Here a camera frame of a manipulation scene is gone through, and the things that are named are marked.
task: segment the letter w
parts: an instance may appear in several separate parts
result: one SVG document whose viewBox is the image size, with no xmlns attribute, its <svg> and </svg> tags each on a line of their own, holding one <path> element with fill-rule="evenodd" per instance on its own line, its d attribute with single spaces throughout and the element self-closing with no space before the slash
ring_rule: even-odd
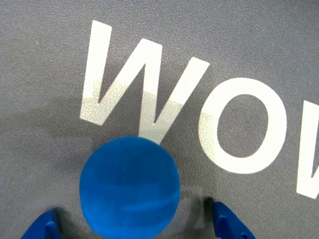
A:
<svg viewBox="0 0 319 239">
<path fill-rule="evenodd" d="M 112 27 L 93 21 L 80 118 L 102 125 L 145 65 L 139 135 L 160 143 L 209 63 L 192 57 L 155 122 L 162 46 L 142 39 L 99 102 Z"/>
</svg>

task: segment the blue foam ball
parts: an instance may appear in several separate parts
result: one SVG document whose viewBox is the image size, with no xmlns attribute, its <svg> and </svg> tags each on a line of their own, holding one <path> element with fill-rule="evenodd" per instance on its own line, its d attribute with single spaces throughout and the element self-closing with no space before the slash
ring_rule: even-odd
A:
<svg viewBox="0 0 319 239">
<path fill-rule="evenodd" d="M 172 220 L 179 202 L 176 164 L 158 144 L 120 137 L 99 147 L 80 178 L 84 217 L 108 239 L 147 239 Z"/>
</svg>

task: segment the letter o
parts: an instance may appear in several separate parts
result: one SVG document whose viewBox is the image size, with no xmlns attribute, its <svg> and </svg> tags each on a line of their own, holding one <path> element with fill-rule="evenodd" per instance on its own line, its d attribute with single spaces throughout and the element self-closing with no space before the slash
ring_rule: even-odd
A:
<svg viewBox="0 0 319 239">
<path fill-rule="evenodd" d="M 268 113 L 268 126 L 263 143 L 248 157 L 234 157 L 225 152 L 217 137 L 218 122 L 228 102 L 238 95 L 260 99 Z M 269 86 L 249 78 L 234 78 L 219 84 L 208 96 L 200 113 L 198 136 L 208 158 L 233 173 L 255 173 L 269 166 L 279 154 L 286 137 L 286 110 L 280 97 Z"/>
</svg>

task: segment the blue plastic piece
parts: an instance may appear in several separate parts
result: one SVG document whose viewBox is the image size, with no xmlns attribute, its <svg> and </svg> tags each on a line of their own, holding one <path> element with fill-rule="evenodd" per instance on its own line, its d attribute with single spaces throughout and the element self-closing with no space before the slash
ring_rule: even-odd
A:
<svg viewBox="0 0 319 239">
<path fill-rule="evenodd" d="M 255 239 L 251 231 L 223 203 L 212 205 L 215 235 L 221 239 Z"/>
<path fill-rule="evenodd" d="M 61 239 L 55 211 L 50 210 L 38 217 L 21 239 Z"/>
<path fill-rule="evenodd" d="M 177 166 L 158 144 L 120 137 L 98 148 L 80 178 L 83 214 L 108 239 L 148 239 L 172 220 L 179 202 Z"/>
</svg>

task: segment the blue ball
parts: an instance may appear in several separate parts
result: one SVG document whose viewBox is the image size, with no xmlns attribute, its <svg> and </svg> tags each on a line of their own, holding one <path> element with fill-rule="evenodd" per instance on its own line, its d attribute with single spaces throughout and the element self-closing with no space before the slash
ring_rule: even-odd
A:
<svg viewBox="0 0 319 239">
<path fill-rule="evenodd" d="M 154 237 L 172 220 L 179 195 L 171 155 L 140 137 L 120 137 L 99 147 L 80 178 L 84 217 L 108 239 Z"/>
</svg>

